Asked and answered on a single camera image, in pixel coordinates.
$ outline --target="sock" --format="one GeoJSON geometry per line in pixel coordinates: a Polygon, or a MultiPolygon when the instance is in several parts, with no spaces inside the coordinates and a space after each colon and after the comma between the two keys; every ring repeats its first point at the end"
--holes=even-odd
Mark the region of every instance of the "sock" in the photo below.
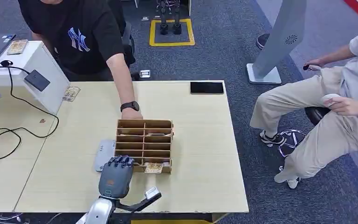
{"type": "Polygon", "coordinates": [[[267,131],[265,131],[265,135],[270,139],[272,139],[277,133],[278,132],[267,132],[267,131]]]}

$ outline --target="black smartwatch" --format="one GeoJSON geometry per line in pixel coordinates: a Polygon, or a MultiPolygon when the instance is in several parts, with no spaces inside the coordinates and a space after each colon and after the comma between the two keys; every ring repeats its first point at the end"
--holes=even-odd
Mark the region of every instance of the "black smartwatch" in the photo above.
{"type": "Polygon", "coordinates": [[[132,108],[132,109],[134,109],[136,111],[139,111],[139,109],[140,109],[139,104],[136,101],[132,101],[132,102],[125,103],[125,104],[121,105],[120,111],[123,112],[123,110],[125,108],[132,108]]]}

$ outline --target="cardboard box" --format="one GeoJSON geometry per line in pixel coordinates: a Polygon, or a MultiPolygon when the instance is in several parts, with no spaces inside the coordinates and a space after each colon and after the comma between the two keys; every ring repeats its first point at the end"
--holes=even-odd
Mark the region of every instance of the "cardboard box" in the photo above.
{"type": "Polygon", "coordinates": [[[157,163],[163,164],[162,173],[170,173],[172,129],[170,120],[118,120],[115,156],[134,158],[134,172],[144,172],[146,164],[157,163]]]}

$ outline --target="robotic hand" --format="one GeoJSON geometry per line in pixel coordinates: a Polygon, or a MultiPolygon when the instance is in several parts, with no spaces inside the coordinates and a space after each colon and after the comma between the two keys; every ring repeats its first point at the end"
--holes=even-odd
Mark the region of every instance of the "robotic hand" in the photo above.
{"type": "Polygon", "coordinates": [[[127,196],[130,190],[133,163],[134,159],[128,156],[112,157],[105,163],[98,184],[101,196],[76,224],[110,224],[114,222],[116,208],[131,211],[132,214],[161,198],[161,193],[153,187],[145,192],[146,199],[138,204],[127,206],[120,203],[120,198],[127,196]]]}

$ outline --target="wooden table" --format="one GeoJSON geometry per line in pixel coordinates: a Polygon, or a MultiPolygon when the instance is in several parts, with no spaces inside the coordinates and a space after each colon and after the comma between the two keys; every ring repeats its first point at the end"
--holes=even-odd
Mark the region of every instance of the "wooden table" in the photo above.
{"type": "MultiPolygon", "coordinates": [[[[25,188],[16,212],[87,212],[99,196],[100,174],[93,162],[99,141],[115,138],[120,102],[114,83],[72,85],[81,88],[79,95],[62,103],[57,131],[44,142],[26,185],[18,181],[25,188]]],[[[144,191],[157,186],[162,198],[143,213],[212,213],[216,220],[248,212],[226,94],[191,95],[190,82],[183,81],[135,82],[134,87],[145,119],[173,121],[172,173],[134,173],[122,202],[138,203],[144,191]]],[[[34,150],[37,156],[40,148],[34,150]]]]}
{"type": "MultiPolygon", "coordinates": [[[[38,135],[48,133],[53,123],[52,117],[11,97],[8,87],[0,87],[0,94],[2,94],[0,128],[26,127],[38,135]]],[[[40,106],[24,88],[15,88],[14,95],[40,106]]],[[[0,160],[0,212],[14,210],[45,141],[45,139],[35,138],[26,131],[17,131],[17,133],[22,138],[22,144],[12,155],[0,160]]],[[[10,153],[17,143],[18,138],[12,133],[0,136],[0,157],[10,153]]]]}

